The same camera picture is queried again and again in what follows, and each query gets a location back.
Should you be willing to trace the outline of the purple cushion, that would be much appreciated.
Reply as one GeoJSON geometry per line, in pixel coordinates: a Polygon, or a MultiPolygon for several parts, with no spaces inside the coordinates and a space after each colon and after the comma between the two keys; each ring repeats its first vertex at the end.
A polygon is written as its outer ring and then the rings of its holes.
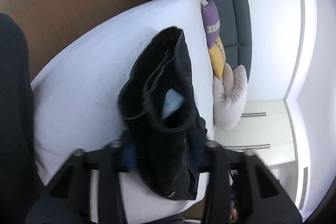
{"type": "Polygon", "coordinates": [[[220,31],[219,13],[214,1],[211,0],[203,6],[201,13],[206,33],[207,46],[208,48],[211,48],[219,36],[220,31]]]}

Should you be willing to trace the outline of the dark grey padded headboard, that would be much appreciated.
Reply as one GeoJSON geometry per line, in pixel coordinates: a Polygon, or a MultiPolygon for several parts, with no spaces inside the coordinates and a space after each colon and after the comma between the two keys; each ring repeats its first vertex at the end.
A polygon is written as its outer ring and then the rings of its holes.
{"type": "Polygon", "coordinates": [[[213,0],[220,19],[220,32],[227,63],[245,67],[250,76],[252,31],[248,0],[213,0]]]}

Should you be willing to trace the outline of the white wardrobe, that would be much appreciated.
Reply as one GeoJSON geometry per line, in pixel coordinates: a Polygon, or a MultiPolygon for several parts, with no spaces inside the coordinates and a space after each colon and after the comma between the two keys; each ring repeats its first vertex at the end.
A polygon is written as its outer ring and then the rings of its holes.
{"type": "Polygon", "coordinates": [[[215,140],[234,151],[251,149],[280,181],[298,209],[303,209],[310,181],[310,151],[297,103],[247,102],[238,124],[228,131],[216,129],[215,140]]]}

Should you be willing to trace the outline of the white fluffy pillow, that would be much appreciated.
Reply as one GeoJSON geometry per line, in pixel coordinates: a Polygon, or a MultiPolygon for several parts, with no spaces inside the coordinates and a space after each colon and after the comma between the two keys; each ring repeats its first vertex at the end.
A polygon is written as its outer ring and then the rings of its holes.
{"type": "Polygon", "coordinates": [[[224,131],[233,129],[241,118],[247,100],[248,79],[245,67],[229,67],[230,73],[220,80],[213,75],[214,125],[224,131]]]}

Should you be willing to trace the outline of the yellow cushion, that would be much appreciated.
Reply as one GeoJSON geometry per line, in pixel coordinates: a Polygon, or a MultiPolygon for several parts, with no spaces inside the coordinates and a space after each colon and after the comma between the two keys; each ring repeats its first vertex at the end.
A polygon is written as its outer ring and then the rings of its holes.
{"type": "Polygon", "coordinates": [[[226,63],[226,55],[221,38],[219,36],[216,38],[213,46],[209,48],[209,56],[215,75],[218,79],[222,80],[226,63]]]}

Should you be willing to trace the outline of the dark fabric chair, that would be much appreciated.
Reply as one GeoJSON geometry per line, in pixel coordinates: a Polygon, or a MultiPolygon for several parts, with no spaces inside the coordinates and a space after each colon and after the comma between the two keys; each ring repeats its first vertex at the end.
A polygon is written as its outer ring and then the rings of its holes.
{"type": "Polygon", "coordinates": [[[1,223],[24,223],[44,187],[33,126],[27,42],[15,21],[1,14],[1,223]]]}

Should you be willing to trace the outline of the dark black denim pants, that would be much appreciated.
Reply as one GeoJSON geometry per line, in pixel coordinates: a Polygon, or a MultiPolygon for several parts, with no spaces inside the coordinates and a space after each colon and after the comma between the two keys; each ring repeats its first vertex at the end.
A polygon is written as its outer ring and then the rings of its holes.
{"type": "Polygon", "coordinates": [[[118,105],[145,184],[169,200],[196,199],[198,140],[207,130],[194,101],[182,29],[172,26],[152,38],[135,61],[118,105]]]}

